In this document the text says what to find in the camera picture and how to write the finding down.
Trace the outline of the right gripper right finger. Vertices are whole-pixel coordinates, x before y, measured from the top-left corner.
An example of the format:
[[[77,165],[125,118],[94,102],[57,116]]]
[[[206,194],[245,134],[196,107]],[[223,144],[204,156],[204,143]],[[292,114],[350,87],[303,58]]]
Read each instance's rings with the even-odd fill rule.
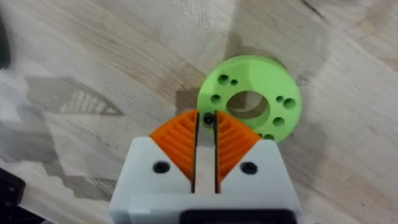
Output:
[[[277,144],[224,112],[215,116],[214,206],[301,212]]]

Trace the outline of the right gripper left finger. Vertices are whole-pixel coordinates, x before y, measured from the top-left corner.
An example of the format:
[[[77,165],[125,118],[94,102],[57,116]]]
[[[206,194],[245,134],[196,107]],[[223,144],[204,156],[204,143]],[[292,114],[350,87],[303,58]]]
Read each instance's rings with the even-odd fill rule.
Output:
[[[132,140],[109,204],[112,223],[179,223],[177,199],[195,191],[197,110]]]

